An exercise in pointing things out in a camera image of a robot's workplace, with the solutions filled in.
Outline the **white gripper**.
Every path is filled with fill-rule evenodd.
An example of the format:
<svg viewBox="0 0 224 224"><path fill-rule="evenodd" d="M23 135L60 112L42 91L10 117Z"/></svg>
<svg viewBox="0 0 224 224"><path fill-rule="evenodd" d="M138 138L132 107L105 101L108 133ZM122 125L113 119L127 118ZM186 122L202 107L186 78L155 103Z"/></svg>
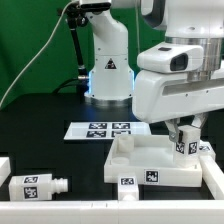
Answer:
<svg viewBox="0 0 224 224"><path fill-rule="evenodd" d="M162 42L137 57L141 68L135 79L132 111L147 123L166 121L169 139L181 141L179 119L195 115L191 125L202 129L208 114L224 108L224 60L209 80L190 80L202 66L204 50L199 45Z"/></svg>

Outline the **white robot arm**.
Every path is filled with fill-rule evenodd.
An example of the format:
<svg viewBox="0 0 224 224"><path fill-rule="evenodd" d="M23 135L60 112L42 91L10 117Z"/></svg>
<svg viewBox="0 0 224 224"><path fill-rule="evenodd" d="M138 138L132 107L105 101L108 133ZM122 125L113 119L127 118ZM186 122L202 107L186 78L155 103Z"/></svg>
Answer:
<svg viewBox="0 0 224 224"><path fill-rule="evenodd" d="M137 56L139 73L128 62L128 31L112 8L140 8L163 42ZM87 97L100 104L131 100L134 116L148 124L165 122L172 140L178 119L224 108L224 0L81 0L93 28L94 67Z"/></svg>

